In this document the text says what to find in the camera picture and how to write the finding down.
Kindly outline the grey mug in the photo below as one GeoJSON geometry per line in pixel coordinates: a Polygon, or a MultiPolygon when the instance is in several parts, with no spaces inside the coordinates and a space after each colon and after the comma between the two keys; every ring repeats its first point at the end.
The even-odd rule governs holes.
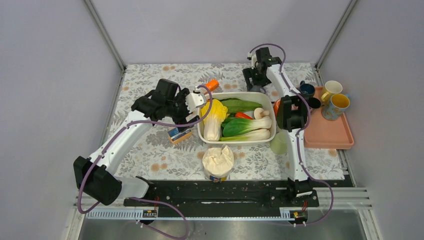
{"type": "Polygon", "coordinates": [[[254,85],[254,86],[252,86],[251,89],[249,90],[249,92],[266,94],[265,88],[262,87],[261,85],[254,85]]]}

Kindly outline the orange mug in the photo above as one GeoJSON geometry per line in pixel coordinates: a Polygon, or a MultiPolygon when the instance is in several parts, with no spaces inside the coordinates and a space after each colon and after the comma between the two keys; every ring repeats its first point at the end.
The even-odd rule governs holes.
{"type": "Polygon", "coordinates": [[[278,115],[278,111],[279,111],[279,106],[280,106],[280,99],[277,99],[274,104],[273,104],[273,111],[274,111],[274,115],[277,116],[278,115]]]}

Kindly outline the dark blue mug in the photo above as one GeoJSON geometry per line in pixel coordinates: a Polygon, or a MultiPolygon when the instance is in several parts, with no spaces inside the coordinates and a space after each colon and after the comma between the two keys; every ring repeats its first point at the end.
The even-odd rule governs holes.
{"type": "Polygon", "coordinates": [[[300,82],[299,87],[297,89],[302,95],[307,96],[309,98],[312,98],[316,92],[315,87],[312,84],[306,83],[304,80],[300,82]]]}

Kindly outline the small brown mug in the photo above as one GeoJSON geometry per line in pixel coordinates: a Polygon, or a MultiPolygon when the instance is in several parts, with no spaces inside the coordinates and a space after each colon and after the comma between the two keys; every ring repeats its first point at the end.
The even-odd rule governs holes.
{"type": "Polygon", "coordinates": [[[311,113],[322,106],[321,101],[315,97],[310,97],[307,102],[311,113]]]}

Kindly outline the light green cup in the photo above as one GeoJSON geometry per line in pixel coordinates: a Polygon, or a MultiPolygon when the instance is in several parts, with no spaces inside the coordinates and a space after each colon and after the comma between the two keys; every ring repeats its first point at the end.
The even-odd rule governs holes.
{"type": "Polygon", "coordinates": [[[269,147],[274,154],[284,155],[288,150],[285,132],[278,132],[270,141],[269,147]]]}

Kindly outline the yellow mug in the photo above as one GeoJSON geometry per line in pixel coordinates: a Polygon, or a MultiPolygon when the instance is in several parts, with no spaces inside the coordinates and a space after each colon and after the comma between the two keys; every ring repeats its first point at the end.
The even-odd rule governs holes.
{"type": "Polygon", "coordinates": [[[319,99],[321,103],[325,105],[329,102],[333,95],[340,94],[342,91],[343,86],[341,83],[335,80],[329,80],[324,84],[319,99]]]}

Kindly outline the light blue floral mug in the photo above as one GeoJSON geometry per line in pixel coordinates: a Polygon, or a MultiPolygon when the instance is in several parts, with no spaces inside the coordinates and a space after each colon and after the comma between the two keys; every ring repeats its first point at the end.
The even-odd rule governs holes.
{"type": "Polygon", "coordinates": [[[321,110],[321,115],[328,121],[336,121],[342,116],[344,111],[350,106],[348,95],[337,93],[334,94],[327,105],[321,110]]]}

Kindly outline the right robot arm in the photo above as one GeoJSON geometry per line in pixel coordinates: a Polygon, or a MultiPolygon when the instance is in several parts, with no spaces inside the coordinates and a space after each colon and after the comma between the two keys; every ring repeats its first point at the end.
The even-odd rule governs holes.
{"type": "Polygon", "coordinates": [[[276,125],[285,136],[292,167],[288,174],[286,198],[291,205],[299,206],[313,198],[312,177],[304,160],[304,133],[311,116],[310,98],[289,80],[284,70],[285,59],[272,56],[269,47],[269,43],[263,43],[251,49],[247,54],[251,65],[242,73],[248,90],[272,84],[280,96],[276,125]]]}

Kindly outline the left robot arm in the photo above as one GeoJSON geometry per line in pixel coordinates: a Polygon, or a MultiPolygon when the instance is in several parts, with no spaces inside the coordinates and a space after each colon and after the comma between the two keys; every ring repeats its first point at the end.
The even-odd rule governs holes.
{"type": "Polygon", "coordinates": [[[176,125],[186,125],[187,116],[193,112],[187,99],[191,91],[171,80],[160,79],[155,89],[136,99],[127,117],[115,133],[89,157],[79,156],[73,163],[77,205],[87,194],[105,206],[119,198],[135,197],[148,206],[155,200],[155,192],[146,180],[139,177],[117,177],[118,166],[135,143],[159,120],[172,118],[176,125]]]}

